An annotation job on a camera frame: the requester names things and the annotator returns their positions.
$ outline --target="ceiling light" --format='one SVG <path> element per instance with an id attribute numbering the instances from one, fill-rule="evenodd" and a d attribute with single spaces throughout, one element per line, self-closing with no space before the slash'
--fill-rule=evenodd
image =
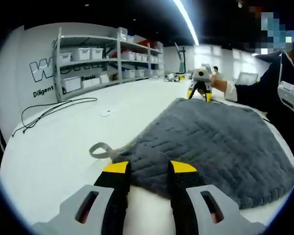
<path id="1" fill-rule="evenodd" d="M 239 2 L 239 8 L 242 8 L 243 7 L 243 3 L 242 3 L 242 1 L 238 1 Z"/>
<path id="2" fill-rule="evenodd" d="M 184 17 L 184 20 L 186 21 L 186 24 L 188 26 L 188 29 L 190 30 L 191 34 L 192 34 L 192 37 L 193 37 L 193 40 L 194 40 L 194 43 L 196 46 L 199 46 L 199 42 L 198 42 L 198 38 L 196 36 L 196 33 L 195 33 L 195 30 L 194 30 L 194 27 L 193 27 L 193 24 L 191 22 L 191 19 L 190 17 L 188 16 L 183 4 L 181 3 L 181 0 L 173 0 L 174 3 L 176 4 L 176 6 L 178 7 L 178 9 L 180 10 L 182 16 Z"/>

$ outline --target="gray gripper housing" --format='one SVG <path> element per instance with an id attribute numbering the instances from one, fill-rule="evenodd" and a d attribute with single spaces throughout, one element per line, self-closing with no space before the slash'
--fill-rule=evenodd
<path id="1" fill-rule="evenodd" d="M 85 185 L 61 203 L 59 214 L 47 223 L 32 226 L 38 235 L 101 235 L 103 219 L 113 188 Z M 84 224 L 76 217 L 89 195 L 96 196 Z"/>
<path id="2" fill-rule="evenodd" d="M 214 185 L 187 188 L 186 192 L 195 211 L 199 235 L 258 235 L 266 229 L 259 222 L 245 219 L 237 203 Z M 208 196 L 217 205 L 217 213 L 222 215 L 219 223 L 213 222 L 203 196 Z"/>

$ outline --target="black cable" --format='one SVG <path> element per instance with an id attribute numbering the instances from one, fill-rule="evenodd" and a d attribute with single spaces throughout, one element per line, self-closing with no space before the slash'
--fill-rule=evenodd
<path id="1" fill-rule="evenodd" d="M 39 120 L 41 120 L 42 118 L 44 118 L 44 117 L 46 117 L 46 116 L 48 116 L 50 114 L 53 114 L 55 112 L 58 112 L 58 111 L 60 111 L 62 109 L 68 108 L 68 107 L 73 106 L 73 105 L 76 105 L 76 104 L 88 103 L 88 102 L 95 102 L 95 101 L 97 101 L 97 98 L 88 97 L 88 98 L 80 98 L 80 99 L 75 99 L 75 100 L 66 100 L 66 101 L 62 101 L 62 102 L 59 102 L 59 103 L 40 104 L 40 105 L 29 106 L 26 109 L 24 109 L 22 111 L 22 114 L 21 114 L 21 120 L 22 120 L 23 126 L 21 128 L 19 128 L 19 129 L 15 130 L 14 133 L 12 134 L 12 137 L 14 137 L 14 135 L 15 135 L 16 132 L 18 132 L 19 130 L 22 130 L 22 129 L 24 129 L 23 130 L 23 133 L 25 133 L 25 131 L 27 129 L 33 128 L 37 124 L 37 122 L 39 122 Z M 57 105 L 55 107 L 52 107 L 52 108 L 48 109 L 47 111 L 43 112 L 38 118 L 34 119 L 30 123 L 28 123 L 28 124 L 25 124 L 24 123 L 23 114 L 24 114 L 24 112 L 26 110 L 28 110 L 30 108 L 34 108 L 34 107 L 50 106 L 50 105 L 55 105 L 55 104 L 59 104 L 59 105 Z M 59 107 L 61 107 L 63 105 L 66 105 L 66 104 L 70 104 L 70 105 L 65 106 L 65 107 L 62 107 L 60 109 L 57 109 L 57 108 L 59 108 Z"/>

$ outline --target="white sleeve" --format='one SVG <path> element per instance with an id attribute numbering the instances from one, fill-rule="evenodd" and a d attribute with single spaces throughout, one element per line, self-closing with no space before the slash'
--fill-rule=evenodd
<path id="1" fill-rule="evenodd" d="M 230 101 L 237 102 L 237 92 L 234 82 L 227 81 L 224 98 Z"/>

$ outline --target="fluorescent light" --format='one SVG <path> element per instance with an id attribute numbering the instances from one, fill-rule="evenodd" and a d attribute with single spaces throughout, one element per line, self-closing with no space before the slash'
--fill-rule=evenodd
<path id="1" fill-rule="evenodd" d="M 193 40 L 195 42 L 195 45 L 196 46 L 199 46 L 199 41 L 198 41 L 198 38 L 196 36 L 196 33 L 195 33 L 195 30 L 194 30 L 194 27 L 193 27 L 193 24 L 191 22 L 191 19 L 190 17 L 188 16 L 183 4 L 181 3 L 180 0 L 173 0 L 174 3 L 176 4 L 176 6 L 178 7 L 178 9 L 180 10 L 182 16 L 184 17 L 184 20 L 186 21 L 186 24 L 188 26 L 188 29 L 190 30 L 191 34 L 192 34 L 192 37 L 193 37 Z"/>

